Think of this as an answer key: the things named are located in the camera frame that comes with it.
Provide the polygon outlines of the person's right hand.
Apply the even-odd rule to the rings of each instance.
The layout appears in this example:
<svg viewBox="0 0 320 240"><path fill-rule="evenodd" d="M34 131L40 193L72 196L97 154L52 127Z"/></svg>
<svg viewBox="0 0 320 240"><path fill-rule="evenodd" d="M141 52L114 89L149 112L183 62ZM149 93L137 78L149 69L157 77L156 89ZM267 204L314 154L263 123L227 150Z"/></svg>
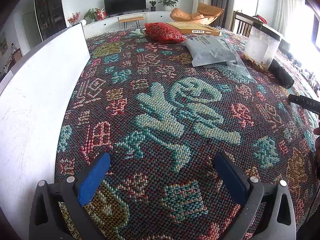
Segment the person's right hand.
<svg viewBox="0 0 320 240"><path fill-rule="evenodd" d="M314 134L317 135L317 139L315 142L315 155L316 155L316 162L319 164L320 163L320 127L317 127L316 129L313 130Z"/></svg>

